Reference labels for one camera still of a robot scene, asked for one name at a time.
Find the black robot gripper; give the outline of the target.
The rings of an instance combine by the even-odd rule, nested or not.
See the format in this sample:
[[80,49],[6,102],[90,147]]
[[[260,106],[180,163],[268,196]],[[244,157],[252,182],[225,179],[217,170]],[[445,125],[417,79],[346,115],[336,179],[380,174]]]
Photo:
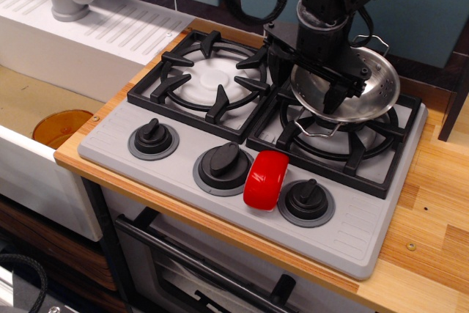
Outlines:
[[355,55],[355,50],[367,45],[371,36],[349,39],[352,15],[326,23],[301,4],[297,15],[296,24],[271,20],[264,25],[272,81],[282,86],[294,65],[318,75],[330,83],[323,112],[333,114],[346,97],[361,96],[371,78],[371,70]]

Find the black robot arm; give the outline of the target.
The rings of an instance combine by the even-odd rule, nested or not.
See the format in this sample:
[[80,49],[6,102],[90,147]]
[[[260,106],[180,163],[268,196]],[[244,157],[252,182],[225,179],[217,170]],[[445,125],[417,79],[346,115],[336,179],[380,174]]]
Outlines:
[[371,37],[349,39],[352,21],[360,14],[370,32],[374,24],[365,9],[371,0],[299,0],[298,24],[274,22],[267,32],[267,65],[273,82],[284,83],[294,66],[329,82],[323,98],[326,114],[332,114],[347,98],[360,97],[371,70],[357,57]]

